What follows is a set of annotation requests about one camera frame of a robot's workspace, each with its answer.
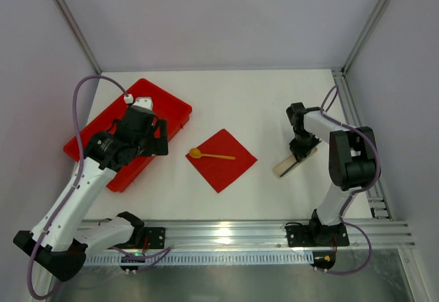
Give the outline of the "yellow plastic spoon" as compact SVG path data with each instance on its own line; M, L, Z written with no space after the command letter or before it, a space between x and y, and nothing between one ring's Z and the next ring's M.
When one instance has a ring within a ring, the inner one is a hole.
M189 156L193 159L201 159L203 157L214 158L214 159L225 159L225 160L235 160L236 159L235 156L226 156L226 155L220 155L220 154L205 154L205 153L202 153L197 148L190 149Z

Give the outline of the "yellow plastic fork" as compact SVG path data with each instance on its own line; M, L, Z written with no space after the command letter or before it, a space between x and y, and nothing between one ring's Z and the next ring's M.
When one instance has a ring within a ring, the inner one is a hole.
M226 156L226 155L218 155L218 154L203 154L205 157L216 158L216 159L226 159L226 160L235 160L235 156Z

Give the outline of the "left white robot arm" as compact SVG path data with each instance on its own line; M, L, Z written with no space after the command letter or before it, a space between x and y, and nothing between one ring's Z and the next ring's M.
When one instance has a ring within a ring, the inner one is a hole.
M144 223L124 211L83 233L78 228L99 193L116 174L140 156L166 155L167 122L152 110L149 98L137 99L114 132L94 134L84 161L55 204L32 230L19 231L13 242L61 282L76 276L87 257L107 248L141 246Z

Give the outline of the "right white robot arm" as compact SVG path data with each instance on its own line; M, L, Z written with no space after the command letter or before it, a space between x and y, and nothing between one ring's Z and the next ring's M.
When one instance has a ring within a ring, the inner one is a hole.
M348 246L344 213L356 195L370 189L381 174L375 135L371 128L351 127L318 107L293 103L286 110L294 131L289 149L296 163L303 162L320 142L329 146L331 186L307 224L287 223L290 247Z

